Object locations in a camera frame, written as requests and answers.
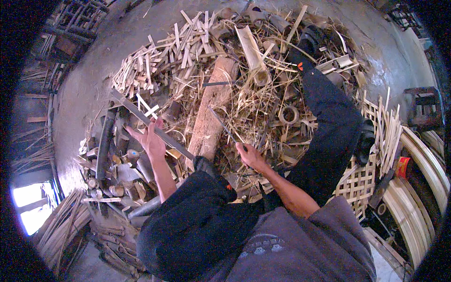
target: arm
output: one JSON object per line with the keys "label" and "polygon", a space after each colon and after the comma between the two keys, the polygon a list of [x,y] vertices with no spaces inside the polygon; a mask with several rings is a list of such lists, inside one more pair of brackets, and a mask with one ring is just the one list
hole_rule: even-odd
{"label": "arm", "polygon": [[248,144],[237,143],[236,148],[244,163],[251,166],[257,172],[263,174],[272,184],[277,194],[281,198],[285,207],[294,214],[302,217],[309,217],[319,209],[318,204],[307,193],[297,186],[294,186],[277,172],[275,172],[257,151],[256,148]]}
{"label": "arm", "polygon": [[158,194],[160,195],[161,203],[166,201],[176,190],[175,181],[166,164],[165,153],[166,145],[163,140],[155,134],[155,125],[163,126],[163,120],[158,119],[155,123],[151,123],[148,129],[141,134],[134,131],[127,126],[127,131],[135,138],[146,151],[152,165],[155,182],[158,186]]}

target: black pants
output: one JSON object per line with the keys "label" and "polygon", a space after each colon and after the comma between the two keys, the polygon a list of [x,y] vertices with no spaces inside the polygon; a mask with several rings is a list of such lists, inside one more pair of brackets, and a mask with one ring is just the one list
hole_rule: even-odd
{"label": "black pants", "polygon": [[[363,118],[316,69],[304,76],[303,86],[318,129],[287,180],[323,206],[354,152]],[[193,279],[213,267],[242,246],[262,214],[259,204],[228,205],[233,197],[235,192],[222,181],[205,172],[193,173],[143,224],[138,258],[166,281]]]}

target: red label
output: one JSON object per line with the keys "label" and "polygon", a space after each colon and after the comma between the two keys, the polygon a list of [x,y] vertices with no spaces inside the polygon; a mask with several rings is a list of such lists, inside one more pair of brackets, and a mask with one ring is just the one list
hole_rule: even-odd
{"label": "red label", "polygon": [[398,161],[398,165],[396,166],[396,176],[401,176],[406,178],[405,172],[407,170],[407,163],[409,162],[409,157],[400,157]]}

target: hand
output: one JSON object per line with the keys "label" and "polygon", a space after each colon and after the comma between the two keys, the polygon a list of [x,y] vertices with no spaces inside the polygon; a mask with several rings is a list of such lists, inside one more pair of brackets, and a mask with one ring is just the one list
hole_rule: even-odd
{"label": "hand", "polygon": [[268,165],[265,162],[265,159],[260,155],[260,152],[257,151],[256,148],[252,147],[249,144],[237,143],[235,144],[238,153],[241,155],[241,159],[243,162],[255,169],[258,173],[263,172]]}
{"label": "hand", "polygon": [[164,141],[155,134],[155,126],[158,126],[160,129],[163,128],[163,119],[159,118],[155,122],[151,122],[149,127],[144,131],[144,134],[136,132],[130,126],[127,126],[127,131],[141,144],[143,149],[146,150],[151,162],[164,159],[166,154],[166,145]]}

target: gray shirt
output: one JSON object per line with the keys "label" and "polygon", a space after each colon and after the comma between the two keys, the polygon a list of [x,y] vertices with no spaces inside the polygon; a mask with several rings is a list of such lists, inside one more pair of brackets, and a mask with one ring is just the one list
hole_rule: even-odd
{"label": "gray shirt", "polygon": [[[282,207],[261,216],[228,270],[230,282],[376,281],[368,241],[342,196],[308,219]],[[223,281],[220,273],[212,281]]]}

